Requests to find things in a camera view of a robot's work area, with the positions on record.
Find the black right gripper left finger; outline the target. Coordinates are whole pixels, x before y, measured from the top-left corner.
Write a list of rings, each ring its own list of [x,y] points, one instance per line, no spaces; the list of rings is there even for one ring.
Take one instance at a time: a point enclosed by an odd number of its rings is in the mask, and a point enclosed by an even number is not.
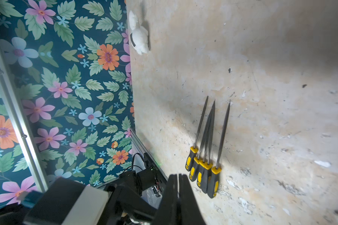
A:
[[[172,174],[167,181],[160,206],[152,221],[152,225],[177,225],[177,203],[178,177],[177,174]]]

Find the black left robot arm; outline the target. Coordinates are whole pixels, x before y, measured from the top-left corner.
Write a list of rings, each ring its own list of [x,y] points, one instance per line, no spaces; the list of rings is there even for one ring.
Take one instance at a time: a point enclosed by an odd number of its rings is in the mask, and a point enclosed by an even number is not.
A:
[[[23,192],[21,203],[0,209],[0,225],[174,225],[171,205],[161,200],[156,209],[141,197],[155,184],[151,169],[124,172],[104,189],[59,178],[46,193]]]

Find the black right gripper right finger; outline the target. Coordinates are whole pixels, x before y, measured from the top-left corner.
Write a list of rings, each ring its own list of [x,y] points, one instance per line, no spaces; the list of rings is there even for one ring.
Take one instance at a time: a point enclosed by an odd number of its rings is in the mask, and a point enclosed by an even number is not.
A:
[[[195,199],[190,181],[186,174],[180,174],[179,180],[179,208],[180,225],[205,225],[199,206]]]

